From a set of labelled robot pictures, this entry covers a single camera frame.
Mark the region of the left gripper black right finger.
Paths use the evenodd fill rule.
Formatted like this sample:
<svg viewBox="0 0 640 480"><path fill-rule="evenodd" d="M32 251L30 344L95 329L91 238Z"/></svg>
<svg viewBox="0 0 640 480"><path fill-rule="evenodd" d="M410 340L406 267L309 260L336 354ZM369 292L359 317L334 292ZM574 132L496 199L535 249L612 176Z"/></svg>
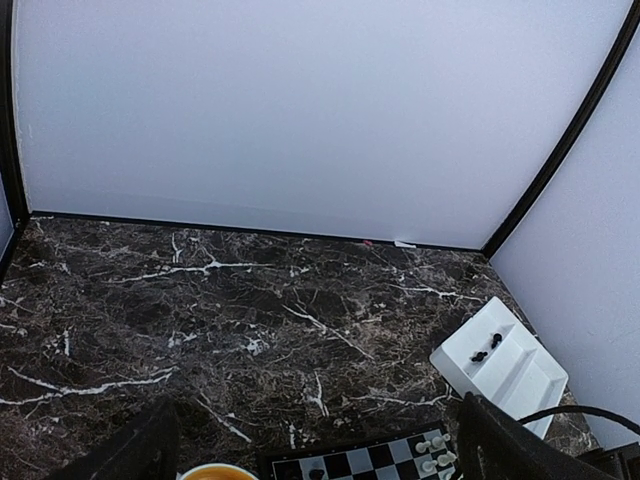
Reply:
<svg viewBox="0 0 640 480"><path fill-rule="evenodd" d="M557 413L579 413L612 420L625 419L612 412L579 405L561 405L520 420L512 418L482 395L465 395L459 411L457 438L463 479L623 479L625 452L599 451L571 457L545 443L526 425Z"/></svg>

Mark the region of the white plastic tray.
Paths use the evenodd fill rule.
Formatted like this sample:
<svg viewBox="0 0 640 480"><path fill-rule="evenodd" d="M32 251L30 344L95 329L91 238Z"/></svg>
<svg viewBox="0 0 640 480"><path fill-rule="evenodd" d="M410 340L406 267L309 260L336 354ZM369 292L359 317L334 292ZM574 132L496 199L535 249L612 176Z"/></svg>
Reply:
<svg viewBox="0 0 640 480"><path fill-rule="evenodd" d="M430 355L460 396L482 395L519 420L560 404L564 368L497 297Z"/></svg>

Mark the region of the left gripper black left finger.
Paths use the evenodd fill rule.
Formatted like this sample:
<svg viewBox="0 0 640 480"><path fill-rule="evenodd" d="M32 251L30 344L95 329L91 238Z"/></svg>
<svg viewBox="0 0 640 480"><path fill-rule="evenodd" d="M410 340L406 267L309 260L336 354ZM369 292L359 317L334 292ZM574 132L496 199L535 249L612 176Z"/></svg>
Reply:
<svg viewBox="0 0 640 480"><path fill-rule="evenodd" d="M161 398L87 455L49 479L175 479L179 422L174 403Z"/></svg>

